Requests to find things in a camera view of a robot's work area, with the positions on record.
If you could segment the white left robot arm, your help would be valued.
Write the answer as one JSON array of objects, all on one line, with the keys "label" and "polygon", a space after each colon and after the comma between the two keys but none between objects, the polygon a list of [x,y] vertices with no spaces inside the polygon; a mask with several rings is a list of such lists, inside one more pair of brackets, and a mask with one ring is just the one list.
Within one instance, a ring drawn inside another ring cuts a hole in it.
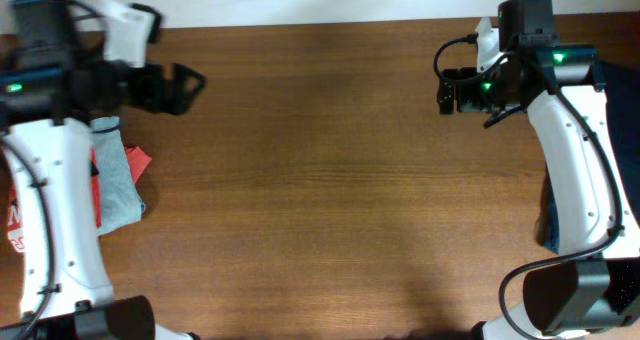
[{"label": "white left robot arm", "polygon": [[149,300],[118,300],[101,256],[92,190],[90,118],[124,104],[150,113],[185,113],[206,79],[146,59],[162,15],[112,0],[85,7],[103,38],[85,46],[75,0],[13,0],[19,47],[1,73],[1,149],[23,231],[21,319],[5,339],[171,339]]}]

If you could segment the navy blue t-shirt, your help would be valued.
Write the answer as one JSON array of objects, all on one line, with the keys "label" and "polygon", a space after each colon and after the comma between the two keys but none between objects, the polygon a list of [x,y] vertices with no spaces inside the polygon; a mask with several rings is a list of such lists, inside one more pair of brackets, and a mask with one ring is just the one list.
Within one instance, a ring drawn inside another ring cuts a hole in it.
[{"label": "navy blue t-shirt", "polygon": [[[606,81],[607,122],[611,145],[632,213],[639,222],[639,71],[601,62]],[[559,225],[549,174],[545,173],[541,215],[537,222],[539,245],[557,254]]]}]

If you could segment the grey folded t-shirt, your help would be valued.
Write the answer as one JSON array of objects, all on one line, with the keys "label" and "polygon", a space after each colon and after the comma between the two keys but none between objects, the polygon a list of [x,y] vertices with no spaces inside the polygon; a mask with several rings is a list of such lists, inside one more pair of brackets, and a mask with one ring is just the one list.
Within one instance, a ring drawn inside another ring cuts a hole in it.
[{"label": "grey folded t-shirt", "polygon": [[134,184],[120,125],[117,116],[90,122],[100,192],[99,236],[139,222],[146,210]]}]

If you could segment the red printed t-shirt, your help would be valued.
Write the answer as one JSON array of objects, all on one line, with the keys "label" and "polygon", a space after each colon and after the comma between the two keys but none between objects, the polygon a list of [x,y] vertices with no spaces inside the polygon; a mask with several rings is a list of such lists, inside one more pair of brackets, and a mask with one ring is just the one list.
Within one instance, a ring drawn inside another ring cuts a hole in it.
[{"label": "red printed t-shirt", "polygon": [[[133,182],[134,194],[137,195],[135,187],[137,181],[151,164],[152,158],[140,147],[125,147],[125,159],[129,166],[130,176]],[[91,175],[92,196],[94,201],[94,213],[96,217],[96,227],[98,235],[106,235],[123,226],[136,222],[135,218],[125,220],[123,215],[107,214],[108,211],[125,211],[124,205],[103,205],[103,195],[107,196],[107,187],[100,184],[98,169],[94,168]],[[24,236],[21,225],[20,210],[17,202],[15,187],[11,185],[8,193],[7,205],[7,238],[13,249],[17,253],[25,251]]]}]

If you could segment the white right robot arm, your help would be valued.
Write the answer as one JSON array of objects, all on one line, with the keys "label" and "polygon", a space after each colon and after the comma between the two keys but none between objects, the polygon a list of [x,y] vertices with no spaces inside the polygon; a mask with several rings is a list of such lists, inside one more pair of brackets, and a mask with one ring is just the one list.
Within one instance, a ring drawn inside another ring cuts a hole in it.
[{"label": "white right robot arm", "polygon": [[552,0],[505,1],[464,42],[476,47],[477,64],[438,72],[440,113],[484,113],[488,126],[526,114],[558,219],[556,256],[514,269],[522,301],[476,324],[471,337],[582,339],[633,325],[639,225],[611,145],[597,50],[561,42]]}]

